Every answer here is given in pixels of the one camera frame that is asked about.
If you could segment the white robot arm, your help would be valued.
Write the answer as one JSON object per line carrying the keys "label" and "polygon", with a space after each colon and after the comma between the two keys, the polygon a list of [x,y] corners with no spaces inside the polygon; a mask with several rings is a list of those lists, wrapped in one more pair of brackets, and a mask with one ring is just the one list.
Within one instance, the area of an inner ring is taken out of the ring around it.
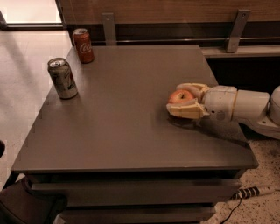
{"label": "white robot arm", "polygon": [[230,86],[182,83],[169,96],[166,108],[172,116],[234,121],[245,124],[259,134],[280,139],[279,87],[268,94]]}

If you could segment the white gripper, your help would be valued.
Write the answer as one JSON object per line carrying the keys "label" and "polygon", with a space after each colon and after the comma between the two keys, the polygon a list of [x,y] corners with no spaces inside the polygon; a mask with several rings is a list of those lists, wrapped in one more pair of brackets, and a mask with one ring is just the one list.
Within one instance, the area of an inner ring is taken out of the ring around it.
{"label": "white gripper", "polygon": [[182,83],[177,85],[176,89],[187,90],[195,98],[185,103],[168,103],[166,108],[170,115],[187,119],[200,119],[209,115],[209,118],[214,121],[231,121],[237,96],[235,87],[216,86],[210,88],[201,83]]}

